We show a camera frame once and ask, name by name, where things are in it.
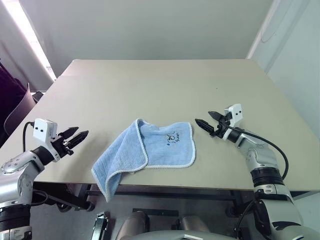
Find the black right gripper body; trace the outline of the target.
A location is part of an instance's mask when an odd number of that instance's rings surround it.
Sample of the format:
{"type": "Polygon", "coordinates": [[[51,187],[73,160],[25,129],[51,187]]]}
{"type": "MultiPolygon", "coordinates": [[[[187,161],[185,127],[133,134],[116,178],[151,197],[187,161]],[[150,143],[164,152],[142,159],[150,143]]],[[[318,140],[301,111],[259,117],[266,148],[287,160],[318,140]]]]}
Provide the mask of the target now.
{"type": "Polygon", "coordinates": [[[229,136],[229,125],[231,124],[230,120],[232,119],[232,114],[227,113],[225,116],[225,121],[217,121],[217,130],[215,130],[215,134],[210,134],[211,137],[219,137],[220,139],[227,139],[229,136]]]}

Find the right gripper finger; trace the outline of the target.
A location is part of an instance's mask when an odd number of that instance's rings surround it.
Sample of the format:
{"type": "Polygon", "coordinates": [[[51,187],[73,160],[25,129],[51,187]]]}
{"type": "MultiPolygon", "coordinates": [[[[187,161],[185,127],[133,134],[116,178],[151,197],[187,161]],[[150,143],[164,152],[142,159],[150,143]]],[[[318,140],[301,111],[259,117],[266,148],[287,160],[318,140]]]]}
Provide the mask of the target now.
{"type": "Polygon", "coordinates": [[[225,115],[216,111],[208,111],[208,114],[216,121],[225,121],[225,115]]]}
{"type": "Polygon", "coordinates": [[[204,121],[203,119],[199,119],[199,118],[195,118],[194,119],[196,124],[203,130],[205,130],[207,133],[209,133],[210,135],[214,135],[215,134],[215,129],[213,126],[209,125],[206,121],[204,121]]]}

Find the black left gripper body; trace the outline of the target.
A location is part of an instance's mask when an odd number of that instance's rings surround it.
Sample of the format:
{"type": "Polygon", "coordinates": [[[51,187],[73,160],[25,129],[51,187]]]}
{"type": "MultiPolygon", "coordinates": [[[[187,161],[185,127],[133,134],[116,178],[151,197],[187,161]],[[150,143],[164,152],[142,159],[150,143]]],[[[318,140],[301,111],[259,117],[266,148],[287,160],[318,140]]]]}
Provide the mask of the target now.
{"type": "Polygon", "coordinates": [[[65,139],[59,135],[51,139],[51,145],[57,151],[60,158],[63,158],[66,155],[71,156],[74,154],[74,151],[65,146],[64,143],[65,139]]]}

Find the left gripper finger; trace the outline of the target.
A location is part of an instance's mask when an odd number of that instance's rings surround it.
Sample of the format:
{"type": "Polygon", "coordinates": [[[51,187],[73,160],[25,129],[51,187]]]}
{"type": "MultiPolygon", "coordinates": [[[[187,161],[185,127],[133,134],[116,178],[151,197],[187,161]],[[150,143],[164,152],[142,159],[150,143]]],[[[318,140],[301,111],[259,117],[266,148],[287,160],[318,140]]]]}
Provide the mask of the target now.
{"type": "Polygon", "coordinates": [[[60,132],[58,134],[58,136],[62,137],[62,138],[70,138],[71,136],[73,136],[75,134],[75,132],[78,130],[78,127],[69,127],[68,129],[66,129],[63,132],[60,132]]]}
{"type": "Polygon", "coordinates": [[[79,132],[76,136],[74,136],[71,140],[67,142],[66,147],[68,149],[73,149],[88,136],[88,133],[88,130],[79,132]]]}

